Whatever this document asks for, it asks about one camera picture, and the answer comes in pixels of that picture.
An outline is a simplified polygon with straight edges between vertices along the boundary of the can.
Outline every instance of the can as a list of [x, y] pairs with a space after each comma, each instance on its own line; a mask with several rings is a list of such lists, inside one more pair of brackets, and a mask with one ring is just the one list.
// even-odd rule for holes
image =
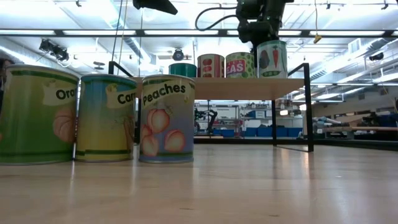
[[259, 78], [287, 78], [286, 42], [271, 40], [257, 47]]
[[79, 78], [32, 65], [10, 65], [6, 73], [0, 164], [72, 160]]
[[227, 78], [257, 78], [254, 70], [254, 55], [246, 52], [226, 56]]
[[140, 161], [193, 161], [194, 101], [191, 78], [150, 75], [142, 80]]
[[198, 77], [224, 78], [225, 58], [218, 54], [205, 54], [198, 57]]
[[169, 73], [171, 75], [182, 75], [184, 77], [196, 78], [197, 67], [189, 63], [174, 63], [169, 66]]
[[137, 83], [116, 75], [81, 78], [76, 156], [78, 161], [132, 158]]

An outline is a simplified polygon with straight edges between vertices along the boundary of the eggplant illustration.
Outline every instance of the eggplant illustration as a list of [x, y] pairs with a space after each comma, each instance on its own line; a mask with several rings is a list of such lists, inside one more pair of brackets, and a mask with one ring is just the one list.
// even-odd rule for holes
[[263, 50], [260, 54], [260, 68], [265, 69], [269, 65], [269, 57], [266, 50]]

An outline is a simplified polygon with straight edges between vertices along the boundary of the peach illustration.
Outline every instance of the peach illustration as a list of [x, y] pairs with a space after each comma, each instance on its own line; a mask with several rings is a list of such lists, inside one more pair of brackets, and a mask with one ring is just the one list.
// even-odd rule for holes
[[171, 130], [165, 136], [165, 149], [169, 152], [180, 152], [185, 146], [184, 134], [179, 130]]
[[147, 115], [147, 125], [149, 129], [152, 129], [152, 115], [156, 112], [156, 109], [152, 109], [148, 112]]
[[53, 131], [64, 142], [75, 140], [75, 112], [71, 108], [62, 108], [55, 115]]
[[154, 136], [146, 136], [141, 142], [145, 156], [156, 156], [159, 151], [159, 143]]
[[164, 109], [156, 110], [151, 117], [150, 128], [153, 133], [164, 131], [170, 124], [170, 116]]

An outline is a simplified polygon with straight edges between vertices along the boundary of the blue can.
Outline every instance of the blue can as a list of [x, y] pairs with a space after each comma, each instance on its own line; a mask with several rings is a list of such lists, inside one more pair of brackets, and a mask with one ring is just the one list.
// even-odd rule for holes
[[151, 75], [142, 80], [140, 161], [193, 161], [194, 101], [191, 78]]

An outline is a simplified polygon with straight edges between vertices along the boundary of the peas can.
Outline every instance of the peas can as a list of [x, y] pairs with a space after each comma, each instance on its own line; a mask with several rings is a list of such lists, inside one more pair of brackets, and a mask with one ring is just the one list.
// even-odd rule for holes
[[267, 41], [257, 47], [257, 75], [259, 78], [287, 78], [286, 42]]
[[189, 78], [196, 78], [197, 67], [189, 63], [174, 63], [169, 66], [171, 75], [182, 75]]
[[227, 78], [257, 78], [254, 71], [254, 55], [238, 52], [226, 57]]
[[79, 78], [31, 65], [7, 67], [0, 115], [0, 163], [70, 161]]
[[81, 78], [76, 160], [132, 158], [136, 91], [134, 80], [116, 75]]
[[198, 57], [198, 77], [224, 78], [225, 58], [218, 54], [205, 54]]
[[140, 161], [193, 160], [194, 100], [190, 78], [151, 75], [142, 80]]

